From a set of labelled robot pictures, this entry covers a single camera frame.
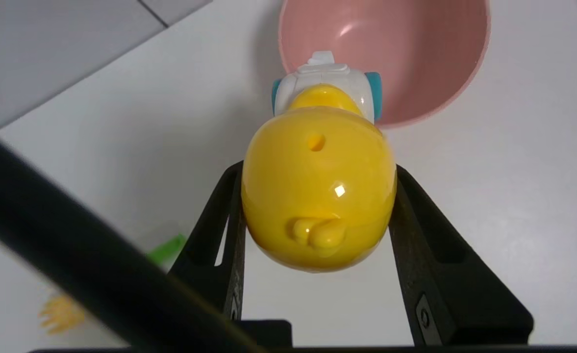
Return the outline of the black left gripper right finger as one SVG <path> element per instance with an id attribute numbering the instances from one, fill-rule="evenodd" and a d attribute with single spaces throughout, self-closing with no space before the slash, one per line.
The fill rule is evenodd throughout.
<path id="1" fill-rule="evenodd" d="M 530 311 L 403 167 L 389 232 L 416 346 L 528 344 Z"/>

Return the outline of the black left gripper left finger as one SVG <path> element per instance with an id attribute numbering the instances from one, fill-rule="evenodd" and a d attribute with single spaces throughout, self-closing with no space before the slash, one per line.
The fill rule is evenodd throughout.
<path id="1" fill-rule="evenodd" d="M 242 161 L 225 170 L 169 271 L 230 320 L 241 320 L 243 313 L 242 170 Z"/>

